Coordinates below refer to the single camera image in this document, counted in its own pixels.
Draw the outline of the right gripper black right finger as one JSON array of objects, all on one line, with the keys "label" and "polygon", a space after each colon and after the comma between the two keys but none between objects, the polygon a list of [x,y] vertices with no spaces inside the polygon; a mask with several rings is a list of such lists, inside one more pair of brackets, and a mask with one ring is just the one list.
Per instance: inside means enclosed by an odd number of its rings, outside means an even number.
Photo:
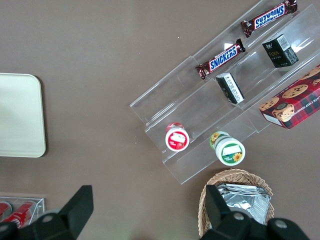
[{"label": "right gripper black right finger", "polygon": [[245,213],[231,211],[214,185],[206,186],[205,208],[211,223],[202,240],[259,240],[253,235],[254,221]]}]

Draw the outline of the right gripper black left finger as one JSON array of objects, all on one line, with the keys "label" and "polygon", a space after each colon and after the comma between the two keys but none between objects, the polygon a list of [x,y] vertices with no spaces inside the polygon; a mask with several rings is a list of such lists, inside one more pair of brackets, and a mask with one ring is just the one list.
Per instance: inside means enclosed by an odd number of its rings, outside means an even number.
[{"label": "right gripper black left finger", "polygon": [[20,240],[76,240],[94,211],[93,188],[83,185],[59,212],[19,230]]}]

